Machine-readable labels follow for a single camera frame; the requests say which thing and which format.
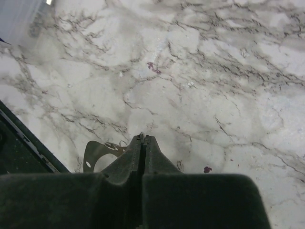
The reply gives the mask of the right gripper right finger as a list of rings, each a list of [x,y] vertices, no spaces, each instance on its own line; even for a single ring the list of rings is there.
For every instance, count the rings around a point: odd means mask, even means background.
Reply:
[[[145,229],[268,229],[255,183],[239,174],[185,174],[146,136],[142,177]]]

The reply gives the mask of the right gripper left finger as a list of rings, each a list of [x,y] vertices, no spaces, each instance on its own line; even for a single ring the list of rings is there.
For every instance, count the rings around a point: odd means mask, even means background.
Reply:
[[[120,156],[100,158],[93,172],[0,177],[3,229],[135,229],[142,225],[144,136]]]

